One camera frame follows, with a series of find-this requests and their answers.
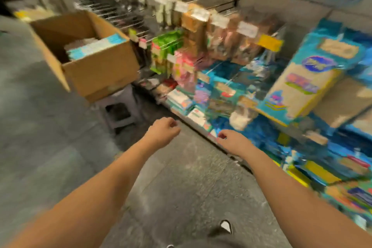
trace person's right arm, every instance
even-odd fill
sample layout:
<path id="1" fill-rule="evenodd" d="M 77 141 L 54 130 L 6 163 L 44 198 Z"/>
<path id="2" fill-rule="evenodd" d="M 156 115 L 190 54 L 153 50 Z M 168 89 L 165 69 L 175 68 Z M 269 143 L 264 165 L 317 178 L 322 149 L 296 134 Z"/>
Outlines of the person's right arm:
<path id="1" fill-rule="evenodd" d="M 372 236 L 300 185 L 246 137 L 223 130 L 218 143 L 247 161 L 292 247 L 372 247 Z"/>

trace forearm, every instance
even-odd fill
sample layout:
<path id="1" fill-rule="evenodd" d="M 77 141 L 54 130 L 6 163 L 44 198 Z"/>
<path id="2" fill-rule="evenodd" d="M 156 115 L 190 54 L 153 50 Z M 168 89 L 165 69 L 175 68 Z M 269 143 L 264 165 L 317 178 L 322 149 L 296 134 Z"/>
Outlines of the forearm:
<path id="1" fill-rule="evenodd" d="M 155 149 L 141 141 L 30 224 L 9 248 L 99 247 Z"/>
<path id="2" fill-rule="evenodd" d="M 372 237 L 300 185 L 262 151 L 246 155 L 281 229 L 296 248 L 367 247 Z"/>

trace cardboard box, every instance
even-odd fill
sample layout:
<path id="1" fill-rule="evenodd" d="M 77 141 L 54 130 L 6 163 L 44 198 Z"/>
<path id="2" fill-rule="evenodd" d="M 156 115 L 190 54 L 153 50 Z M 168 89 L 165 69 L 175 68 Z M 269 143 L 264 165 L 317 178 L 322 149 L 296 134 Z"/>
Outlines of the cardboard box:
<path id="1" fill-rule="evenodd" d="M 45 61 L 67 91 L 71 86 L 89 102 L 116 92 L 138 77 L 139 65 L 129 38 L 109 22 L 88 11 L 55 16 L 30 23 Z M 127 41 L 70 61 L 66 44 L 86 38 L 119 34 Z"/>

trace person's left arm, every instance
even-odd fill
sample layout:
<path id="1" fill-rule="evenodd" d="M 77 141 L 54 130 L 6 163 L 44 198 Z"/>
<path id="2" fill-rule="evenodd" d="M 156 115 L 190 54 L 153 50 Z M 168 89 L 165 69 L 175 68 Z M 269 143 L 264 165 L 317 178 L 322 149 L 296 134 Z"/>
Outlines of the person's left arm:
<path id="1" fill-rule="evenodd" d="M 179 133 L 174 119 L 157 120 L 139 142 L 28 225 L 7 248 L 98 248 L 147 159 Z"/>

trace plastic stool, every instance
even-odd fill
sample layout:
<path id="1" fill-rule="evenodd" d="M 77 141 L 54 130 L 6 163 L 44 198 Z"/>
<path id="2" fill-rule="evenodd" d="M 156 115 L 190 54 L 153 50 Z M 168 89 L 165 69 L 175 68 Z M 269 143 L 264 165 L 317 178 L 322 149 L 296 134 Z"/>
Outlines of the plastic stool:
<path id="1" fill-rule="evenodd" d="M 128 118 L 115 121 L 110 117 L 106 107 L 119 103 L 122 103 L 126 106 L 130 116 Z M 114 94 L 98 100 L 94 103 L 93 108 L 98 111 L 100 120 L 112 135 L 115 135 L 115 129 L 118 127 L 125 127 L 133 123 L 141 123 L 144 120 L 144 117 L 141 113 L 141 108 L 137 104 L 137 101 L 133 95 L 133 87 L 131 84 Z"/>

